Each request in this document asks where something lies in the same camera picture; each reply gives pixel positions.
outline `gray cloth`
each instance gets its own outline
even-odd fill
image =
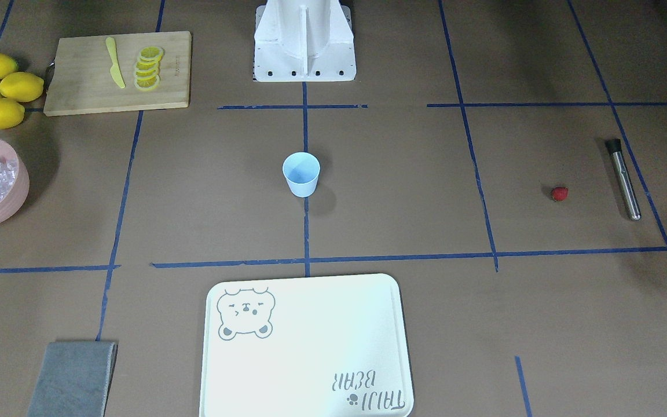
[[[114,342],[53,342],[45,349],[27,417],[103,417]]]

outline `red berry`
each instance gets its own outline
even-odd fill
[[[555,187],[552,189],[552,200],[563,201],[567,198],[567,188],[565,187]]]

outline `plastic cup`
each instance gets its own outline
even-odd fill
[[[296,152],[283,163],[283,174],[289,190],[297,197],[308,197],[316,190],[321,164],[307,152]]]

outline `bear drawing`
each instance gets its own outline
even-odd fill
[[[233,294],[226,291],[218,299],[218,335],[224,341],[248,333],[267,338],[272,332],[270,318],[274,303],[274,296],[268,290],[240,290]]]

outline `wooden cutting board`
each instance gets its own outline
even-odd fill
[[[105,113],[109,111],[182,108],[189,105],[192,35],[190,32],[112,35],[117,45],[125,88],[109,75],[106,35],[61,38],[56,50],[56,69],[45,97],[46,116]],[[161,82],[150,92],[133,85],[133,68],[141,48],[164,48]]]

